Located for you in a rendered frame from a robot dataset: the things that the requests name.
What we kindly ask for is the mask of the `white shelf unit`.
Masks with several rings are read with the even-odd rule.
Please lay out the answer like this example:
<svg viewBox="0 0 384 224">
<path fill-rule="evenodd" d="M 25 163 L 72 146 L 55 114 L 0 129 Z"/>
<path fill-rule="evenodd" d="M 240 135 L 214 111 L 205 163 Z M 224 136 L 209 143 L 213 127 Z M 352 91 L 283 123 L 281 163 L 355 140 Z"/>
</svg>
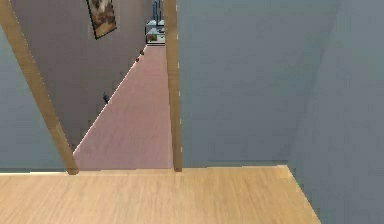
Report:
<svg viewBox="0 0 384 224">
<path fill-rule="evenodd" d="M 145 25 L 145 37 L 147 45 L 165 44 L 164 21 L 149 20 Z"/>
</svg>

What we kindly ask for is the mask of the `black framed wall picture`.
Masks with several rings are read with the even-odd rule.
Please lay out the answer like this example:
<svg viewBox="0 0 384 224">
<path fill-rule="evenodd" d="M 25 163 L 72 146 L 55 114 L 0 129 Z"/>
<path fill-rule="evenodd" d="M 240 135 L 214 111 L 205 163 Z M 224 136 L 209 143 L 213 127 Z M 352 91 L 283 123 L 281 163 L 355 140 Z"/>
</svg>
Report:
<svg viewBox="0 0 384 224">
<path fill-rule="evenodd" d="M 86 0 L 96 40 L 117 29 L 112 0 Z"/>
</svg>

